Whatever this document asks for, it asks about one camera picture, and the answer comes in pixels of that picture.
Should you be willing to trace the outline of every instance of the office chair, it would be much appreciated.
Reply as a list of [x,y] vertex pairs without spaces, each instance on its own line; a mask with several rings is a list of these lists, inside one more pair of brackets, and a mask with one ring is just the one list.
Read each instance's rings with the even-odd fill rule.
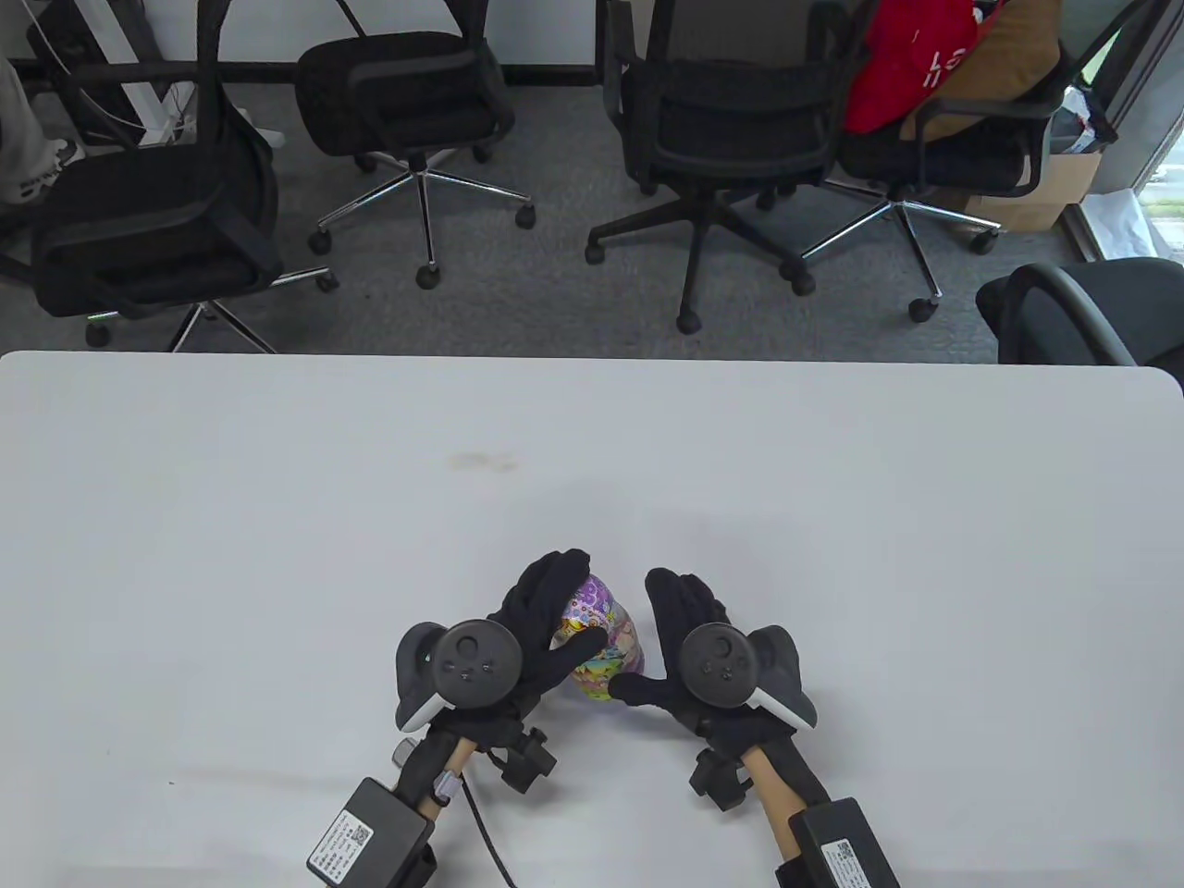
[[321,218],[308,239],[324,256],[333,249],[329,226],[416,184],[427,262],[416,275],[425,290],[440,279],[427,204],[427,182],[448,182],[519,201],[514,221],[533,229],[528,194],[438,169],[458,148],[478,162],[514,126],[501,67],[485,43],[489,0],[445,0],[461,34],[418,31],[367,34],[345,0],[336,0],[358,33],[314,46],[296,63],[296,101],[309,135],[326,154],[353,156],[362,172],[378,163],[399,174]]
[[198,321],[217,317],[260,352],[275,349],[221,300],[313,278],[337,287],[328,268],[283,274],[271,236],[278,192],[271,149],[227,101],[218,44],[231,0],[198,0],[198,59],[76,70],[72,88],[194,81],[193,144],[124,150],[77,161],[50,188],[32,229],[37,301],[57,317],[86,315],[86,343],[110,342],[105,322],[188,305],[167,350],[179,352]]
[[984,284],[999,363],[1158,367],[1184,387],[1184,266],[1167,259],[1024,265]]
[[802,257],[732,205],[826,178],[874,0],[857,2],[850,14],[836,0],[657,0],[644,60],[630,4],[610,0],[607,8],[604,102],[620,133],[625,173],[643,192],[665,185],[678,197],[592,229],[585,259],[604,262],[604,238],[689,221],[676,321],[684,335],[702,328],[695,277],[713,225],[777,257],[798,296],[813,292]]
[[[938,310],[942,294],[916,237],[912,214],[979,229],[970,242],[971,250],[979,256],[995,247],[1003,226],[990,219],[932,206],[916,197],[935,187],[997,198],[1019,198],[1034,192],[1048,159],[1049,124],[1061,107],[1066,88],[1079,79],[1085,65],[1145,4],[1146,0],[1134,0],[1124,8],[1080,58],[1073,59],[1062,45],[1057,67],[1014,102],[929,99],[916,114],[915,141],[900,139],[900,121],[866,135],[845,134],[838,149],[839,166],[856,179],[879,185],[866,188],[829,182],[828,187],[876,202],[857,219],[811,246],[803,257],[813,259],[848,234],[892,213],[900,223],[929,288],[928,297],[909,303],[908,316],[915,323],[928,321]],[[926,144],[922,139],[925,127],[947,114],[983,120],[957,135]]]

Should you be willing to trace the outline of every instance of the red bag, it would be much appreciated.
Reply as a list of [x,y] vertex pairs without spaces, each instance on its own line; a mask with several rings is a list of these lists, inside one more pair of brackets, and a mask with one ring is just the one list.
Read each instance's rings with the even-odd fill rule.
[[871,51],[851,86],[849,133],[871,133],[928,98],[986,37],[1003,4],[979,24],[974,0],[882,0],[868,31]]

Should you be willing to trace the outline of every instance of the gloved hand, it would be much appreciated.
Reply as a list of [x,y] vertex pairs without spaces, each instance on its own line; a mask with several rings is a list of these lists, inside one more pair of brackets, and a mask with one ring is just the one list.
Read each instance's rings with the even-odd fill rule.
[[699,577],[680,577],[657,567],[645,577],[645,591],[658,628],[665,678],[646,678],[633,673],[613,676],[610,696],[629,706],[656,706],[702,736],[721,755],[740,759],[755,746],[789,739],[796,731],[764,709],[741,706],[720,709],[691,694],[678,675],[683,639],[707,623],[728,623],[727,610]]
[[555,650],[551,641],[564,609],[588,578],[588,555],[579,549],[552,552],[526,568],[489,619],[501,623],[522,648],[522,675],[517,686],[497,703],[480,709],[445,709],[432,719],[431,731],[448,731],[488,752],[507,748],[522,733],[522,720],[539,699],[564,681],[575,667],[592,659],[609,644],[597,626],[572,636]]

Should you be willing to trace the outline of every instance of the black cable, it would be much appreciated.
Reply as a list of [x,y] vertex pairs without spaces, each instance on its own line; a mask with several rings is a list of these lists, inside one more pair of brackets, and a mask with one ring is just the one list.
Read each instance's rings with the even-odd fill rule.
[[502,863],[501,855],[494,848],[494,839],[489,837],[489,830],[485,829],[485,822],[481,818],[481,811],[477,810],[477,800],[472,797],[472,790],[469,789],[469,781],[464,779],[464,774],[461,776],[461,789],[464,790],[464,797],[469,802],[469,810],[472,811],[472,819],[477,823],[477,831],[481,832],[481,837],[485,842],[485,848],[489,849],[489,856],[494,858],[494,866],[497,867],[497,871],[502,874],[502,879],[506,880],[506,884],[509,888],[517,888],[514,884],[514,880],[510,879],[510,871]]

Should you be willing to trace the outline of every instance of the chrome chair base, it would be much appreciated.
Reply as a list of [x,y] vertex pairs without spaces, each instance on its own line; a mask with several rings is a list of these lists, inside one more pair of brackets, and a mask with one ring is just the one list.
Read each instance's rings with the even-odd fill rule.
[[[281,275],[275,281],[271,282],[269,290],[275,290],[279,287],[287,287],[288,284],[295,284],[300,281],[315,279],[317,287],[321,288],[323,292],[335,290],[339,287],[337,278],[334,276],[333,271],[327,266],[322,265],[315,269],[305,269],[303,271],[291,271],[287,275]],[[117,317],[122,317],[118,311],[101,311],[98,314],[86,316],[86,345],[91,348],[105,348],[110,345],[111,332],[107,327],[108,321],[114,321]],[[168,346],[163,349],[165,352],[180,352],[188,341],[189,335],[198,326],[198,321],[202,317],[207,320],[220,320],[230,326],[234,333],[245,339],[252,346],[255,346],[259,352],[264,354],[278,354],[271,345],[263,339],[258,333],[251,329],[246,322],[243,321],[238,315],[226,308],[220,300],[205,300],[204,302],[194,302],[185,311],[185,317],[181,320],[181,326],[176,328],[176,333],[169,340]]]
[[938,307],[941,304],[942,294],[941,287],[938,284],[937,278],[933,276],[933,270],[929,268],[929,260],[925,256],[925,250],[921,249],[921,242],[916,237],[916,230],[913,227],[913,220],[909,217],[909,213],[919,213],[934,219],[941,219],[942,221],[960,223],[971,227],[980,229],[980,231],[971,240],[971,250],[979,256],[989,253],[995,246],[996,239],[1003,232],[1003,226],[999,225],[999,223],[991,221],[990,219],[980,219],[977,215],[959,213],[953,210],[944,210],[941,207],[922,204],[918,200],[896,198],[895,195],[883,194],[882,192],[873,191],[871,188],[847,185],[845,182],[824,182],[823,187],[828,191],[838,192],[839,194],[869,198],[875,200],[876,204],[851,223],[848,223],[838,231],[826,236],[809,250],[803,252],[802,258],[809,262],[813,257],[818,256],[823,250],[837,244],[848,234],[851,234],[868,223],[890,213],[896,218],[901,230],[905,232],[905,238],[908,240],[908,245],[913,247],[913,256],[916,257],[916,263],[921,266],[921,274],[925,275],[925,282],[929,288],[929,296],[927,298],[913,300],[908,305],[908,316],[916,323],[924,323],[933,317],[933,313],[937,311]]
[[377,166],[378,163],[381,163],[382,166],[393,167],[399,170],[399,174],[393,179],[382,182],[382,185],[371,188],[360,198],[350,200],[348,204],[337,207],[332,213],[321,217],[321,219],[316,223],[316,231],[314,231],[308,238],[309,249],[317,256],[328,255],[329,251],[333,250],[333,234],[329,231],[330,225],[345,219],[347,215],[361,210],[363,206],[373,204],[388,194],[393,194],[410,182],[416,184],[416,194],[419,199],[420,223],[424,230],[424,246],[427,262],[420,266],[418,274],[416,275],[416,283],[418,283],[424,290],[432,289],[439,283],[440,279],[439,262],[436,258],[436,240],[432,236],[431,206],[427,200],[429,181],[459,185],[485,194],[496,194],[501,198],[516,200],[522,206],[519,207],[517,214],[514,217],[515,224],[520,229],[534,227],[535,208],[534,200],[529,194],[523,194],[522,192],[513,191],[510,188],[502,188],[497,185],[489,185],[488,182],[469,179],[468,176],[457,175],[455,173],[445,173],[439,169],[439,165],[453,153],[455,149],[438,152],[427,159],[427,163],[424,169],[418,170],[412,169],[410,165],[403,162],[401,160],[381,152],[360,155],[358,159],[358,166],[363,170],[372,168],[371,165]]

